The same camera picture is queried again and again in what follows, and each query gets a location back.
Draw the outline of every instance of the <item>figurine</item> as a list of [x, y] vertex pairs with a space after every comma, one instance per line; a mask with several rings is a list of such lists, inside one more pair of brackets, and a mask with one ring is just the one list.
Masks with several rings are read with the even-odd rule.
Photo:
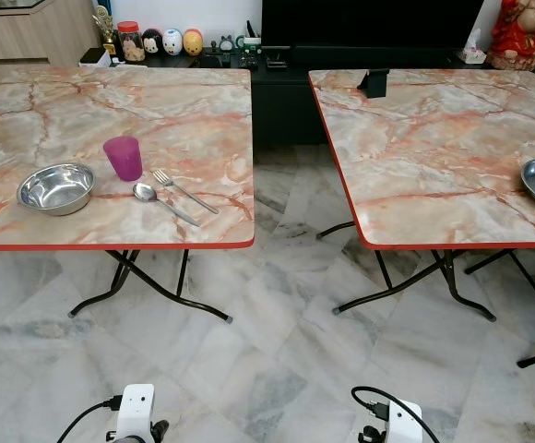
[[162, 41], [163, 37], [158, 30], [149, 29], [142, 33], [142, 42], [145, 45], [145, 51], [149, 54], [158, 54]]
[[181, 32], [179, 30], [166, 30], [163, 34], [163, 48], [169, 55], [178, 55], [184, 48]]
[[232, 42], [232, 36], [225, 37], [224, 35], [220, 37], [220, 50], [224, 53], [229, 53], [234, 49], [234, 43]]
[[187, 30], [184, 34], [184, 48], [190, 55], [199, 55], [202, 52], [202, 33], [199, 30]]
[[498, 69], [535, 69], [535, 0], [502, 0], [487, 61]]

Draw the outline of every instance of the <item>white wall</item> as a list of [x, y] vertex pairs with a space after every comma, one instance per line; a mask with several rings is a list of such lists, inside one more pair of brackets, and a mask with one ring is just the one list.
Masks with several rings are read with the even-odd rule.
[[[491, 44], [500, 7], [501, 0], [485, 0], [477, 17], [474, 28], [481, 28], [483, 50]], [[220, 35], [242, 34], [248, 19], [255, 30], [261, 28], [261, 0], [112, 0], [112, 12], [115, 22], [135, 20], [141, 30], [198, 28], [206, 46], [219, 41]]]
[[244, 33], [246, 21], [254, 30], [261, 27], [261, 0], [112, 0], [113, 21], [138, 22], [141, 32], [157, 28], [163, 32], [176, 28], [184, 32], [198, 28], [204, 44], [220, 41], [221, 35], [233, 38]]

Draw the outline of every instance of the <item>small toy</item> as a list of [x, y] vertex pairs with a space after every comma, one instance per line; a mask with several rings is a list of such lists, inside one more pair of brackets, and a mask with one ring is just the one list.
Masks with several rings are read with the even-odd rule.
[[184, 48], [181, 32], [179, 30], [166, 30], [163, 34], [163, 48], [169, 55], [178, 55]]
[[229, 53], [234, 49], [234, 43], [232, 42], [232, 36], [229, 35], [225, 37], [224, 35], [220, 37], [220, 50], [224, 53]]
[[199, 55], [203, 49], [202, 33], [199, 30], [187, 30], [184, 34], [184, 48], [190, 55]]
[[162, 41], [163, 36], [158, 30], [149, 29], [142, 33], [142, 42], [145, 45], [145, 51], [149, 54], [158, 54]]

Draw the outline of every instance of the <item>egg-shaped figurine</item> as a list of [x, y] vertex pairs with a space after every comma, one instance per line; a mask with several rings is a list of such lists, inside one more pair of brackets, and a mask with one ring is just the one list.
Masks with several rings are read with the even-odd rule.
[[160, 54], [163, 36], [158, 30], [149, 29], [142, 33], [142, 42], [147, 54]]
[[199, 30], [187, 30], [184, 34], [184, 48], [190, 55], [199, 55], [202, 52], [202, 33]]
[[182, 34], [179, 30], [166, 30], [163, 34], [163, 48], [169, 55], [178, 55], [184, 47]]

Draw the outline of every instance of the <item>red table edge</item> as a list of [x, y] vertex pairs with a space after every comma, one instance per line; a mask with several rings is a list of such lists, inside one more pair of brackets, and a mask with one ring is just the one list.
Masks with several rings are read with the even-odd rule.
[[243, 249], [255, 242], [255, 236], [246, 242], [237, 243], [183, 243], [183, 244], [77, 244], [77, 245], [0, 245], [0, 252], [20, 251], [123, 251], [123, 250], [185, 250], [185, 249]]
[[319, 102], [319, 99], [316, 96], [316, 91], [315, 91], [316, 86], [313, 84], [313, 80], [311, 79], [311, 71], [309, 71], [308, 73], [308, 81], [311, 85], [311, 92], [313, 93], [313, 96], [315, 97], [316, 107], [319, 110], [319, 115], [321, 116], [321, 122], [323, 122], [323, 127], [325, 128], [325, 133], [327, 134], [327, 140], [329, 141], [329, 148], [331, 149], [331, 153], [333, 154], [333, 160], [335, 161], [335, 165], [338, 168], [338, 174], [339, 174], [339, 177], [341, 178], [341, 183], [343, 184], [345, 197], [350, 203], [351, 216], [353, 217], [353, 221], [354, 223], [356, 223], [356, 227], [358, 228], [356, 229], [356, 231], [358, 232], [358, 236], [360, 237], [360, 241], [362, 242], [364, 247], [368, 249], [372, 249], [374, 251], [427, 251], [427, 250], [432, 250], [432, 249], [457, 250], [457, 249], [532, 249], [532, 248], [535, 248], [535, 242], [457, 243], [457, 244], [437, 244], [437, 245], [427, 245], [427, 244], [426, 245], [379, 245], [375, 243], [370, 243], [368, 240], [366, 240], [366, 237], [364, 237], [363, 235], [362, 228], [360, 227], [360, 220], [358, 219], [358, 216], [356, 215], [353, 201], [351, 201], [351, 195], [348, 189], [348, 185], [345, 182], [343, 171], [341, 170], [341, 167], [339, 166], [338, 154], [335, 152], [335, 148], [333, 147], [333, 140], [331, 139], [331, 135], [329, 134], [329, 129], [327, 127], [325, 117], [323, 116], [321, 103]]

